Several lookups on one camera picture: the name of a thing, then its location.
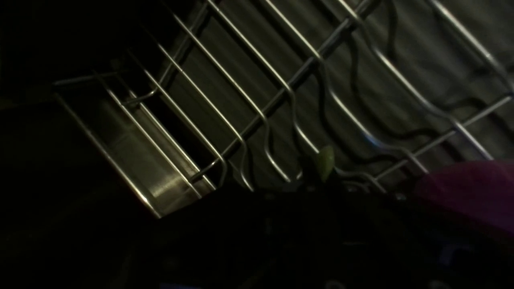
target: wire shelf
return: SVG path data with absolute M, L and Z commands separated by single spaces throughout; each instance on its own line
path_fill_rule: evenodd
M 183 180 L 165 188 L 189 199 L 228 176 L 252 191 L 294 188 L 298 156 L 326 146 L 348 185 L 398 194 L 443 165 L 512 157 L 514 5 L 478 5 L 202 0 L 184 18 L 160 0 L 136 45 L 83 82 L 96 80 Z

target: metal grate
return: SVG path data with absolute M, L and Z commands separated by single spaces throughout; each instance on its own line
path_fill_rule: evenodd
M 512 157 L 512 10 L 506 0 L 202 0 L 180 18 L 162 0 L 136 45 L 80 79 L 82 93 L 93 82 L 91 93 L 107 91 L 111 119 L 86 117 L 107 104 L 85 104 L 77 88 L 61 101 L 159 217 L 226 176 L 287 189 L 298 156 L 326 146 L 348 185 L 404 193 L 443 165 Z M 112 138 L 104 127 L 119 119 L 125 133 Z M 131 130 L 143 141 L 128 148 Z

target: pink object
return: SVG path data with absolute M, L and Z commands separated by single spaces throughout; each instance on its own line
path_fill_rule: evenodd
M 414 196 L 514 239 L 512 164 L 483 160 L 451 165 L 422 178 Z

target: metal bar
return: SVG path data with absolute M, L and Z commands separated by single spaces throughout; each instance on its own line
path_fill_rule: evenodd
M 252 51 L 252 54 L 266 67 L 266 71 L 273 75 L 274 80 L 278 80 L 282 88 L 286 90 L 286 93 L 289 95 L 289 98 L 292 98 L 292 101 L 295 101 L 295 91 L 289 87 L 289 83 L 281 77 L 281 74 L 271 66 L 271 62 L 257 50 L 255 45 L 252 45 L 252 42 L 236 27 L 234 22 L 229 21 L 229 18 L 212 1 L 212 0 L 207 0 L 207 3 L 210 5 L 210 8 L 213 10 L 213 13 L 218 16 L 220 21 L 223 21 L 229 30 L 244 43 L 245 48 L 249 48 Z M 295 115 L 292 115 L 292 122 L 294 122 L 294 127 L 297 130 L 297 133 L 305 140 L 305 143 L 308 143 L 310 148 L 313 148 L 315 152 L 318 152 L 319 149 L 315 148 L 313 141 L 308 140 L 308 136 L 303 133 L 303 130 L 300 128 Z M 366 178 L 369 180 L 371 183 L 376 183 L 371 175 L 364 175 L 361 172 L 345 172 L 345 170 L 337 170 L 340 175 L 345 175 L 345 176 L 361 176 L 361 178 Z
M 143 74 L 159 88 L 159 91 L 164 95 L 164 99 L 167 101 L 167 104 L 175 111 L 175 114 L 180 115 L 180 119 L 183 122 L 186 122 L 186 125 L 194 132 L 194 135 L 199 138 L 199 141 L 207 146 L 212 152 L 217 152 L 217 149 L 213 148 L 213 144 L 208 141 L 208 138 L 197 128 L 197 125 L 188 117 L 188 114 L 175 103 L 175 99 L 168 95 L 168 91 L 165 91 L 162 88 L 162 85 L 155 80 L 155 77 L 141 64 L 141 61 L 131 53 L 127 51 L 128 56 L 135 61 L 135 64 L 138 64 L 143 71 Z
M 196 14 L 196 18 L 192 19 L 191 29 L 192 29 L 192 30 L 199 29 L 199 27 L 205 22 L 207 16 L 208 16 L 207 5 L 202 5 L 202 6 L 199 8 L 199 13 Z M 188 46 L 191 46 L 191 38 L 189 38 L 189 37 L 186 37 L 186 38 L 178 45 L 176 53 L 173 54 L 173 58 L 175 58 L 175 59 L 176 59 L 176 58 L 181 58 L 181 56 L 186 53 Z M 170 72 L 172 72 L 172 67 L 173 67 L 173 64 L 168 64 L 168 66 L 160 72 L 159 83 L 160 83 L 162 87 L 165 87 L 165 80 L 168 79 L 168 75 L 170 75 Z M 151 96 L 154 96 L 157 91 L 159 91 L 159 88 L 154 87 L 149 93 L 139 96 L 138 99 L 143 101 L 143 99 L 146 99 L 146 98 L 151 98 Z
M 98 77 L 98 82 L 101 83 L 101 87 L 106 90 L 106 93 L 112 98 L 112 101 L 115 104 L 119 104 L 123 111 L 123 114 L 135 124 L 135 127 L 144 135 L 144 138 L 151 143 L 151 146 L 154 146 L 159 154 L 165 159 L 165 162 L 168 162 L 173 170 L 176 170 L 176 173 L 183 178 L 183 181 L 194 191 L 194 194 L 200 199 L 202 194 L 196 189 L 196 186 L 189 181 L 189 176 L 186 176 L 184 172 L 181 172 L 181 168 L 162 151 L 162 148 L 155 143 L 155 140 L 144 130 L 144 127 L 139 124 L 138 119 L 135 119 L 131 115 L 131 112 L 119 101 L 117 95 L 112 91 L 112 88 L 107 85 L 107 82 L 101 77 Z
M 107 162 L 114 167 L 114 170 L 127 181 L 128 188 L 144 204 L 144 207 L 147 207 L 155 218 L 160 218 L 162 215 L 155 210 L 152 202 L 146 197 L 146 193 L 141 191 L 139 186 L 125 173 L 122 165 L 111 156 L 109 149 L 96 138 L 96 135 L 82 122 L 82 119 L 75 114 L 75 111 L 69 107 L 69 104 L 58 93 L 56 93 L 56 99 L 69 112 L 69 115 L 77 122 L 77 125 L 83 130 L 83 133 L 93 141 L 93 144 L 107 159 Z
M 453 115 L 446 114 L 445 111 L 433 106 L 416 87 L 411 83 L 400 69 L 380 51 L 380 48 L 374 43 L 374 40 L 369 37 L 363 19 L 359 14 L 345 1 L 337 0 L 339 5 L 347 11 L 347 14 L 359 26 L 359 32 L 364 38 L 366 46 L 369 51 L 376 56 L 376 59 L 382 64 L 382 67 L 404 88 L 409 96 L 412 96 L 417 103 L 422 104 L 422 107 L 430 112 L 432 115 L 443 119 L 449 122 L 485 159 L 493 159 L 493 156 L 480 144 L 480 141 L 462 127 L 462 124 L 454 119 Z
M 355 124 L 355 127 L 361 132 L 364 140 L 377 148 L 379 151 L 400 152 L 404 154 L 422 173 L 429 170 L 425 165 L 412 156 L 411 151 L 401 146 L 393 146 L 379 140 L 374 133 L 371 133 L 366 125 L 347 107 L 347 104 L 340 99 L 340 96 L 334 91 L 334 85 L 329 80 L 329 72 L 326 69 L 326 59 L 319 54 L 319 51 L 303 37 L 303 34 L 287 19 L 284 13 L 271 1 L 266 0 L 268 6 L 276 13 L 276 16 L 294 32 L 294 35 L 306 46 L 311 56 L 319 62 L 318 69 L 321 71 L 323 85 L 326 87 L 329 96 L 337 104 L 337 107 Z
M 359 6 L 356 8 L 356 11 L 359 11 L 361 14 L 368 14 L 372 11 L 376 1 L 361 1 Z M 318 48 L 318 51 L 324 56 L 331 54 L 334 46 L 339 45 L 340 37 L 345 32 L 350 32 L 351 29 L 355 29 L 353 21 L 342 21 L 334 32 L 321 43 L 321 46 Z M 313 67 L 316 66 L 316 59 L 313 56 L 310 56 L 302 66 L 300 69 L 287 80 L 286 87 L 290 87 L 292 90 L 295 87 L 298 87 L 313 71 Z M 271 115 L 284 101 L 287 96 L 287 88 L 282 87 L 271 99 L 270 103 L 261 109 L 266 115 Z M 255 133 L 257 127 L 260 124 L 258 115 L 253 117 L 249 125 L 241 132 L 242 136 L 249 138 Z M 226 146 L 226 151 L 233 151 L 236 149 L 237 141 L 231 141 Z
M 255 104 L 255 101 L 249 96 L 249 93 L 234 80 L 234 77 L 221 66 L 221 62 L 202 45 L 202 42 L 181 22 L 181 19 L 173 14 L 173 19 L 178 22 L 178 26 L 192 38 L 196 46 L 200 48 L 200 51 L 208 58 L 208 61 L 223 74 L 223 77 L 231 83 L 231 87 L 242 96 L 242 99 L 257 112 L 260 122 L 265 128 L 265 149 L 266 159 L 271 162 L 271 165 L 276 168 L 276 172 L 287 181 L 290 178 L 284 173 L 281 165 L 276 162 L 276 159 L 271 156 L 270 141 L 271 141 L 271 125 L 265 115 L 265 112 Z
M 128 91 L 128 95 L 131 96 L 131 98 L 136 98 L 136 93 L 131 90 L 131 87 L 123 80 L 123 77 L 120 77 L 119 74 L 117 74 L 117 77 L 115 77 L 120 83 L 122 83 L 122 87 Z M 144 103 L 139 103 L 138 104 L 138 107 L 149 117 L 149 120 L 152 122 L 152 125 L 155 125 L 155 128 L 164 135 L 164 138 L 167 140 L 167 141 L 170 141 L 170 143 L 173 143 L 173 146 L 180 151 L 180 154 L 181 156 L 186 156 L 186 152 L 181 149 L 181 146 L 170 136 L 170 133 L 162 127 L 162 124 L 155 119 L 155 115 L 146 107 L 146 104 Z M 208 180 L 208 176 L 205 175 L 205 172 L 204 170 L 200 170 L 192 160 L 189 162 L 191 164 L 191 167 L 196 170 L 194 172 L 194 175 L 202 175 L 202 180 L 210 186 L 210 189 L 215 189 L 215 186 L 212 185 L 212 181 Z M 226 164 L 225 164 L 225 160 L 221 162 L 221 178 L 220 178 L 220 181 L 218 181 L 218 186 L 220 186 L 220 183 L 221 183 L 221 180 L 225 180 L 225 176 L 226 176 Z
M 469 117 L 467 120 L 464 120 L 464 127 L 469 127 L 475 122 L 478 122 L 480 119 L 486 117 L 488 114 L 494 112 L 496 109 L 502 107 L 504 104 L 510 103 L 512 96 L 504 96 L 501 99 L 498 99 L 496 103 L 490 104 L 486 109 L 477 112 L 475 115 Z M 453 135 L 456 133 L 456 130 L 449 130 L 446 133 L 443 133 L 441 136 L 432 140 L 430 143 L 421 146 L 419 149 L 414 151 L 414 156 L 421 156 L 427 151 L 430 151 L 432 148 L 438 146 L 440 143 L 445 143 L 446 140 L 449 140 Z M 387 175 L 390 175 L 392 172 L 398 170 L 400 167 L 406 165 L 406 160 L 400 160 L 395 165 L 385 168 L 384 172 L 377 173 L 374 178 L 380 180 Z
M 427 0 L 433 11 L 449 24 L 459 38 L 501 79 L 501 82 L 514 93 L 512 77 L 507 69 L 494 58 L 494 54 L 438 0 Z
M 249 149 L 247 149 L 244 138 L 239 135 L 236 127 L 226 119 L 226 115 L 210 101 L 210 98 L 204 93 L 204 90 L 189 77 L 189 74 L 184 72 L 183 67 L 170 56 L 170 53 L 155 40 L 155 37 L 146 27 L 143 27 L 143 30 L 147 34 L 149 38 L 152 38 L 152 42 L 159 46 L 160 53 L 188 80 L 188 83 L 197 91 L 197 95 L 210 106 L 210 109 L 218 115 L 218 119 L 221 119 L 221 122 L 236 136 L 236 140 L 239 141 L 239 144 L 242 148 L 242 157 L 241 157 L 241 164 L 239 164 L 241 165 L 239 176 L 241 176 L 241 180 L 247 181 L 247 176 L 244 173 L 244 167 L 245 167 L 245 157 L 247 157 Z

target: green object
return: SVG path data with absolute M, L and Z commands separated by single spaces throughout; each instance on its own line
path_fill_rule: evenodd
M 316 172 L 324 183 L 335 167 L 335 152 L 332 146 L 324 146 L 315 157 Z

